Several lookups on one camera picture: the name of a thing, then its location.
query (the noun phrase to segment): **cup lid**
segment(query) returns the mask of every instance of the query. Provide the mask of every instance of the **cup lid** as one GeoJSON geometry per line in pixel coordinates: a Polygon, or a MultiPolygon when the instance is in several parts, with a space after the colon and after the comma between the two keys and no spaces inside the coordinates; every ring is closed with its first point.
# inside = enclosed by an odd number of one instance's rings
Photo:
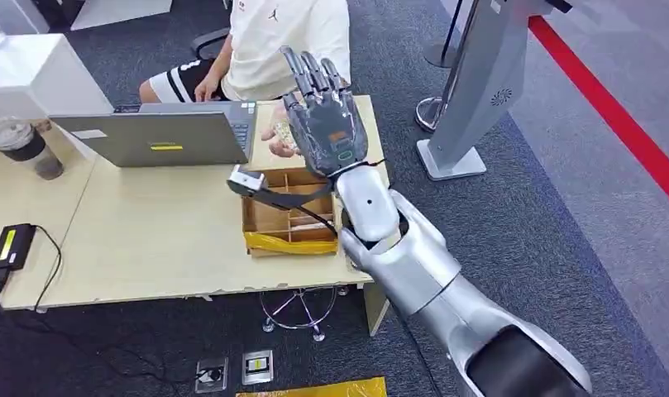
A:
{"type": "Polygon", "coordinates": [[[15,117],[0,118],[0,149],[16,150],[32,140],[32,127],[15,117]]]}

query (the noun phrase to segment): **red line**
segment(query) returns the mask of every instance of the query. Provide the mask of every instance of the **red line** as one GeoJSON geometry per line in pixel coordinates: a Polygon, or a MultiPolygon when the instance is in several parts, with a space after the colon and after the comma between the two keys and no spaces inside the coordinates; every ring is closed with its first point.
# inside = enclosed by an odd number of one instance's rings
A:
{"type": "Polygon", "coordinates": [[[669,196],[669,158],[575,55],[543,17],[529,18],[529,29],[643,168],[669,196]]]}

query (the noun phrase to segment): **speaker grille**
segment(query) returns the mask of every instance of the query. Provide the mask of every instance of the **speaker grille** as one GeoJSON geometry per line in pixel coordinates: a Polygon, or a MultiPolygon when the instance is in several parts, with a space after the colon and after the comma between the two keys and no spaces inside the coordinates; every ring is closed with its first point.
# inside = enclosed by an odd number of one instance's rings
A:
{"type": "Polygon", "coordinates": [[[492,104],[492,106],[499,106],[505,104],[510,98],[512,98],[512,89],[502,88],[492,96],[490,104],[492,104]]]}

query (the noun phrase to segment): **person's hand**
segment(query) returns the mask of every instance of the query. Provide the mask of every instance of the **person's hand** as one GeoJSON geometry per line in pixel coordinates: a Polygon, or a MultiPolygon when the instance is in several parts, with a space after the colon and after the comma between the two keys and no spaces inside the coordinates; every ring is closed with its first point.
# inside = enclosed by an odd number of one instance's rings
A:
{"type": "Polygon", "coordinates": [[[209,101],[213,93],[217,91],[217,86],[220,84],[220,79],[218,77],[208,74],[205,76],[203,81],[198,84],[198,87],[195,88],[195,102],[207,102],[209,101]]]}
{"type": "Polygon", "coordinates": [[[273,116],[271,116],[270,126],[267,130],[261,133],[262,141],[269,141],[273,138],[272,142],[269,142],[270,152],[279,157],[293,157],[294,155],[299,155],[300,150],[298,148],[291,148],[286,145],[275,133],[275,125],[279,122],[288,122],[288,114],[285,112],[283,103],[279,103],[278,107],[273,111],[273,116]]]}

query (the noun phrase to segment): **robotic arm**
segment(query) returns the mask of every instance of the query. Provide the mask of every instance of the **robotic arm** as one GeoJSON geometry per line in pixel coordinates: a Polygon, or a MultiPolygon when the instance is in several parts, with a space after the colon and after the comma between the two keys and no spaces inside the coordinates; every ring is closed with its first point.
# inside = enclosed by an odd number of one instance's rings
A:
{"type": "MultiPolygon", "coordinates": [[[[323,193],[334,189],[346,213],[340,243],[404,316],[422,319],[448,351],[467,395],[589,395],[590,377],[580,362],[466,280],[443,235],[365,161],[366,131],[334,64],[324,59],[320,67],[309,53],[297,56],[289,47],[282,52],[305,102],[283,97],[294,140],[308,169],[330,181],[323,193]]],[[[271,192],[263,175],[239,166],[227,182],[235,192],[281,209],[314,198],[271,192]]]]}

